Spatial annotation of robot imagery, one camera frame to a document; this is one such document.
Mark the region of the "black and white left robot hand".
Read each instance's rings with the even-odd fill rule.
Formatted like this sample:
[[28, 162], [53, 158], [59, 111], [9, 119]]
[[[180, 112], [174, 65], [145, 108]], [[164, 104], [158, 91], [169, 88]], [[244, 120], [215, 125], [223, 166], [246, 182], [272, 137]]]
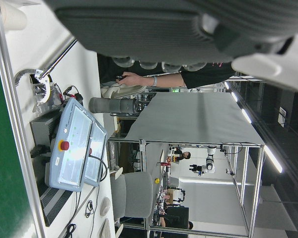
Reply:
[[298, 0], [47, 0], [88, 50], [236, 71], [298, 92]]

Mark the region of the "bare human hand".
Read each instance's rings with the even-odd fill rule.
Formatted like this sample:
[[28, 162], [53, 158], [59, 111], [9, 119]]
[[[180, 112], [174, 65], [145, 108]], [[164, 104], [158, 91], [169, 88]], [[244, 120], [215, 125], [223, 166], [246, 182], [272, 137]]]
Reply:
[[122, 75], [124, 78], [119, 81], [120, 84], [127, 86], [146, 86], [146, 78], [139, 76], [132, 72], [124, 72]]

